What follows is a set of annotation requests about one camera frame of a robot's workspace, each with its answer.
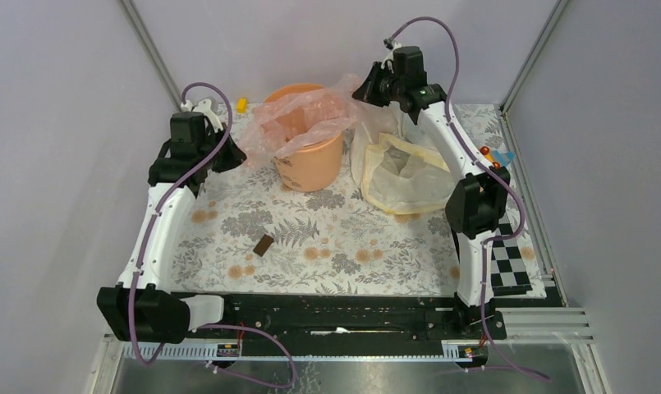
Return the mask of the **pink translucent trash bag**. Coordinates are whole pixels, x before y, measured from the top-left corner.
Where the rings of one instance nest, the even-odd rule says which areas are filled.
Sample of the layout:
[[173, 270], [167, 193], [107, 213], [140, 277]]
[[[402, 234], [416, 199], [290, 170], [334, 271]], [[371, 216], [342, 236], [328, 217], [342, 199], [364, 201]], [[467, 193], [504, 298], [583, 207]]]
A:
[[360, 85], [359, 76], [346, 74], [335, 85], [285, 94], [252, 109], [236, 141], [246, 154], [245, 165], [262, 167], [354, 127], [363, 117], [351, 96]]

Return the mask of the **yellowish translucent trash bag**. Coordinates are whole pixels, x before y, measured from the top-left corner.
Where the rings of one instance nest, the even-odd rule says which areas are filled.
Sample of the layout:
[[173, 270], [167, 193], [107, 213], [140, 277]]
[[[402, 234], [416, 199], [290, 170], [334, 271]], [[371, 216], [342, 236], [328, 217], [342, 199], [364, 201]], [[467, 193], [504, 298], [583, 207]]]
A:
[[380, 133], [355, 156], [352, 176], [362, 197], [386, 213], [428, 213], [445, 207], [456, 178], [430, 147]]

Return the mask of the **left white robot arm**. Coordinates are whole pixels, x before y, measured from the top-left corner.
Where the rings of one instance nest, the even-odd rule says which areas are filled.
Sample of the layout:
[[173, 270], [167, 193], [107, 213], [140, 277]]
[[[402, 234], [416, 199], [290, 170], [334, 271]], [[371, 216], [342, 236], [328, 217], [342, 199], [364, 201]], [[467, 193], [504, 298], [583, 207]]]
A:
[[178, 298], [171, 274], [182, 229], [208, 174], [230, 171], [246, 156], [210, 110], [177, 112], [169, 126], [170, 137], [149, 167], [135, 247], [117, 284], [97, 295], [100, 312], [121, 341], [177, 344], [204, 325], [216, 337], [236, 329], [237, 317], [221, 296]]

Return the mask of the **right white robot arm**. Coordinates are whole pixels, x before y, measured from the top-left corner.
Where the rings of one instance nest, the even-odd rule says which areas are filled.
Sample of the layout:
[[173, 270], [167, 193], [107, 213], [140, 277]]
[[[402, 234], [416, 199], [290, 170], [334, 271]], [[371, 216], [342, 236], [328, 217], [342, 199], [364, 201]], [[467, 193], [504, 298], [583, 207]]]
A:
[[490, 254], [510, 192], [507, 169], [496, 167], [468, 138], [447, 93], [428, 82], [417, 46], [395, 47], [383, 61], [375, 62], [352, 97], [377, 107], [398, 103], [447, 164], [455, 189], [445, 214], [457, 236], [461, 271], [457, 297], [467, 306], [453, 315], [452, 325], [461, 337], [475, 337], [486, 323], [476, 307], [493, 298]]

